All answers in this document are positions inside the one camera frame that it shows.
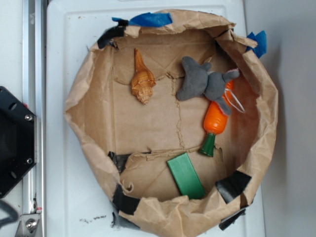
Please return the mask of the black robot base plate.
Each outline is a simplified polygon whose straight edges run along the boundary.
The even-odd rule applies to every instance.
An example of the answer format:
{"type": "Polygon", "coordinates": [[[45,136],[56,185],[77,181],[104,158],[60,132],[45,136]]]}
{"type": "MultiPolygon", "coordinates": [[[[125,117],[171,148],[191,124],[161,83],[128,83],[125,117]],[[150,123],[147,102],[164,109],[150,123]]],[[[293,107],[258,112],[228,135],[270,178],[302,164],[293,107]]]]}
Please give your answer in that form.
{"type": "Polygon", "coordinates": [[[5,87],[0,87],[0,197],[35,165],[36,116],[5,87]]]}

